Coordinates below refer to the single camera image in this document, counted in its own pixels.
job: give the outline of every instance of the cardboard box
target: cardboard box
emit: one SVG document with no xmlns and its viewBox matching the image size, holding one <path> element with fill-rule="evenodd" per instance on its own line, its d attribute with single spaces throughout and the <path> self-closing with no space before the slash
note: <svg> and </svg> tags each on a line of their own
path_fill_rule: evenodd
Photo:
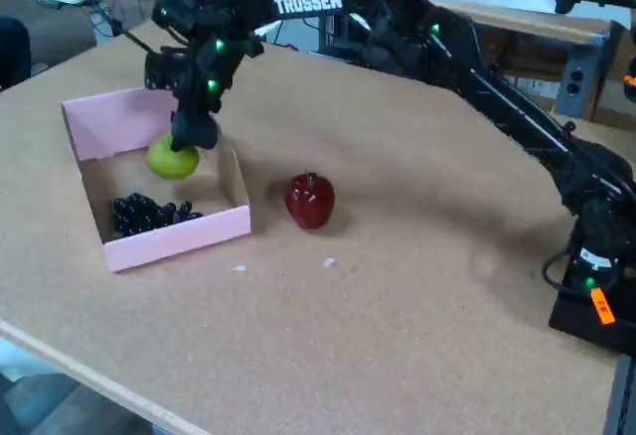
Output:
<svg viewBox="0 0 636 435">
<path fill-rule="evenodd" d="M 177 106 L 167 91 L 133 89 L 69 100 L 63 112 L 111 271 L 139 266 L 250 233 L 247 192 L 237 155 L 223 134 L 213 150 L 200 149 L 193 175 L 169 181 L 146 164 L 146 148 L 170 128 Z M 204 217 L 119 237 L 112 201 L 139 192 L 160 205 L 189 200 Z"/>
</svg>

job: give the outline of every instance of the metal frame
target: metal frame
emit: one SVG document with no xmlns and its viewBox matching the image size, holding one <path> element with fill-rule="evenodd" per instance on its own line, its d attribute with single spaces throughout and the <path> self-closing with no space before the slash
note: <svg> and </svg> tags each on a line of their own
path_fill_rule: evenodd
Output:
<svg viewBox="0 0 636 435">
<path fill-rule="evenodd" d="M 605 86 L 623 31 L 625 28 L 620 24 L 612 23 L 606 36 L 593 40 L 588 46 L 569 47 L 568 61 L 556 97 L 557 114 L 582 117 L 591 95 L 594 95 L 593 112 L 596 111 L 598 97 Z"/>
<path fill-rule="evenodd" d="M 336 34 L 336 19 L 334 16 L 321 16 L 318 18 L 318 54 L 333 45 L 333 38 Z"/>
<path fill-rule="evenodd" d="M 609 395 L 603 435 L 630 435 L 636 433 L 636 396 L 634 391 L 635 362 L 620 356 Z"/>
</svg>

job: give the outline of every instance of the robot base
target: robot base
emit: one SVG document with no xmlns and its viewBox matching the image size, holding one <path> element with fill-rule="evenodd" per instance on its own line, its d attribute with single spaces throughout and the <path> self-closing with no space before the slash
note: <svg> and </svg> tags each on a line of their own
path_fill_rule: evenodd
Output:
<svg viewBox="0 0 636 435">
<path fill-rule="evenodd" d="M 569 286 L 568 274 L 562 284 Z M 636 278 L 623 278 L 606 297 L 615 323 L 603 325 L 591 300 L 559 293 L 550 316 L 550 327 L 636 357 Z"/>
</svg>

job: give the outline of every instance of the green apple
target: green apple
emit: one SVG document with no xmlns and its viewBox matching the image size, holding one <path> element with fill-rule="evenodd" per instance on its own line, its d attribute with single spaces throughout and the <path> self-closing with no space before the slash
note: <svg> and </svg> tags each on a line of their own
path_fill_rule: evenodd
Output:
<svg viewBox="0 0 636 435">
<path fill-rule="evenodd" d="M 186 147 L 179 152 L 170 149 L 172 134 L 166 132 L 150 147 L 146 155 L 146 162 L 154 173 L 164 179 L 185 179 L 199 165 L 199 152 L 196 147 Z"/>
</svg>

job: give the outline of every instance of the orange label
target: orange label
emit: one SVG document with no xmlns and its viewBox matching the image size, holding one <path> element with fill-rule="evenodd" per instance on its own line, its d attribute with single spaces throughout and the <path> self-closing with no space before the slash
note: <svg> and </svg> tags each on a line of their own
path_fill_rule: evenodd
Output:
<svg viewBox="0 0 636 435">
<path fill-rule="evenodd" d="M 600 288 L 593 288 L 591 290 L 591 295 L 594 306 L 596 307 L 596 312 L 600 318 L 600 322 L 603 324 L 615 323 L 616 319 L 612 314 L 612 310 L 609 309 L 609 304 L 607 304 L 607 299 L 605 298 L 603 290 Z"/>
</svg>

